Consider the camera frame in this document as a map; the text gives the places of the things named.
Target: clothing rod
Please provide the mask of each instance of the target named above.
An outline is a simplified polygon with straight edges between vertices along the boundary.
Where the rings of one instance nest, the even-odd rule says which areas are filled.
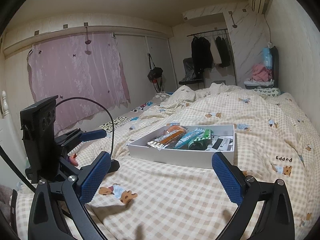
[[[201,32],[201,33],[194,33],[194,34],[190,34],[190,35],[188,35],[187,37],[189,37],[189,36],[194,36],[194,35],[198,35],[198,34],[202,34],[202,33],[212,33],[212,32],[227,31],[227,30],[228,30],[228,29],[227,29],[227,28],[225,28],[225,29],[212,30],[212,31]]]

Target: pink curtain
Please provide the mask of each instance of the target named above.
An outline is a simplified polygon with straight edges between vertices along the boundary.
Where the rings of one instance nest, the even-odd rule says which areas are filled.
[[[111,33],[67,36],[32,47],[30,87],[35,101],[59,95],[57,102],[86,97],[106,108],[130,101],[116,39]],[[84,100],[65,102],[56,109],[55,133],[102,109]]]

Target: white headboard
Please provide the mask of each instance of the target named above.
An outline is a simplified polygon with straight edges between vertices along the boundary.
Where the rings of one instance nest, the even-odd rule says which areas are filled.
[[[21,145],[21,138],[18,138],[17,131],[14,128],[5,91],[2,91],[1,98],[3,100],[3,119],[0,119],[0,145],[22,174],[25,174],[27,155]],[[0,157],[0,184],[16,188],[19,181],[18,176]]]

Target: bag strap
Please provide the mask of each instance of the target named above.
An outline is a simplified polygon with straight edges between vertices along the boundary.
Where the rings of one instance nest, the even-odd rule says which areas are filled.
[[[148,57],[149,57],[149,67],[150,67],[150,69],[152,70],[153,68],[155,68],[155,67],[156,67],[156,65],[154,64],[154,62],[153,62],[153,60],[152,60],[152,57],[151,57],[150,53],[148,53]]]

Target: white bedpost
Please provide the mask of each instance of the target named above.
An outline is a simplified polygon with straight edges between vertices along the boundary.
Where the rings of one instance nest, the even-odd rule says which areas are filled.
[[[2,141],[1,146],[12,162],[24,174],[27,155],[25,149],[22,147],[21,138],[18,137],[17,131],[14,127],[5,91],[2,91],[1,97],[3,101],[2,109],[4,112],[4,119],[2,119],[4,122],[1,125],[4,133],[0,136],[0,141]]]

